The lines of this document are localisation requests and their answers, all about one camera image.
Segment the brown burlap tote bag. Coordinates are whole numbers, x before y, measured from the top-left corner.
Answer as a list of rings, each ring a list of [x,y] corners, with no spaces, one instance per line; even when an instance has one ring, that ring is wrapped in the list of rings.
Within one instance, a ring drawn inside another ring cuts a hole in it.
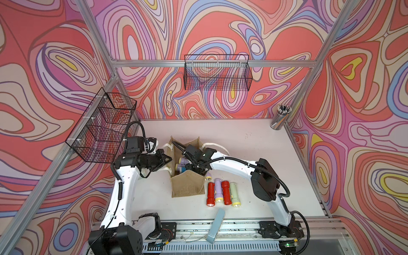
[[[183,156],[182,152],[173,144],[174,141],[178,142],[171,136],[170,141],[162,146],[164,153],[172,158],[172,161],[163,168],[170,175],[172,198],[205,194],[205,182],[208,181],[208,177],[206,174],[202,175],[191,170],[180,171],[180,159]]]

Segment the green flashlight row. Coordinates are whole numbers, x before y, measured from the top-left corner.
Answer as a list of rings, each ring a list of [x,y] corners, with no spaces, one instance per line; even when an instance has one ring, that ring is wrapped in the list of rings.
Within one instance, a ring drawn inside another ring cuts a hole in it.
[[[240,207],[241,206],[241,200],[238,195],[238,189],[237,189],[237,184],[234,182],[230,182],[230,194],[231,194],[231,202],[233,207]]]

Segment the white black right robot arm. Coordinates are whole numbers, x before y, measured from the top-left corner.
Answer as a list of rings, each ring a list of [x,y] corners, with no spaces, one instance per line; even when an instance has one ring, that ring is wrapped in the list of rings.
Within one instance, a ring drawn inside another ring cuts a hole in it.
[[[199,174],[206,174],[210,170],[219,170],[231,173],[251,182],[254,195],[267,203],[272,211],[274,220],[260,226],[258,233],[263,238],[279,239],[308,237],[310,230],[303,231],[301,223],[295,215],[301,216],[298,211],[289,211],[284,201],[290,196],[287,185],[278,177],[269,162],[263,158],[257,161],[238,159],[225,155],[212,148],[197,149],[192,145],[184,146],[177,141],[172,144],[181,151],[189,161],[187,170]]]

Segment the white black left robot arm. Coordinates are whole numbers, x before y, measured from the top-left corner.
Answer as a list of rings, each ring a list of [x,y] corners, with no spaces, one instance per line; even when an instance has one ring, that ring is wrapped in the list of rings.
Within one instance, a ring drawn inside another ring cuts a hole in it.
[[[132,222],[131,206],[136,182],[146,179],[172,161],[155,138],[147,138],[140,121],[130,122],[123,134],[125,147],[111,164],[115,183],[108,209],[98,230],[90,232],[87,255],[140,255],[145,239],[162,236],[156,212],[141,215]]]

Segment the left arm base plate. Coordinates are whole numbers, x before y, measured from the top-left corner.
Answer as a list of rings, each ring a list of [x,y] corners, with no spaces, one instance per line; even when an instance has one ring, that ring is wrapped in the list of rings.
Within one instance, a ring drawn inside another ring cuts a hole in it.
[[[164,222],[161,223],[161,231],[159,234],[150,234],[146,240],[162,240],[172,241],[176,238],[177,223]]]

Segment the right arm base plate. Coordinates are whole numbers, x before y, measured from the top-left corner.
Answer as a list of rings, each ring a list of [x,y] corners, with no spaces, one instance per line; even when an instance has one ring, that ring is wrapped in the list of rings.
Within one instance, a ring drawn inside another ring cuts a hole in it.
[[[305,234],[299,221],[290,223],[289,226],[277,224],[275,221],[259,222],[258,233],[263,238],[280,239],[280,238],[304,238]]]

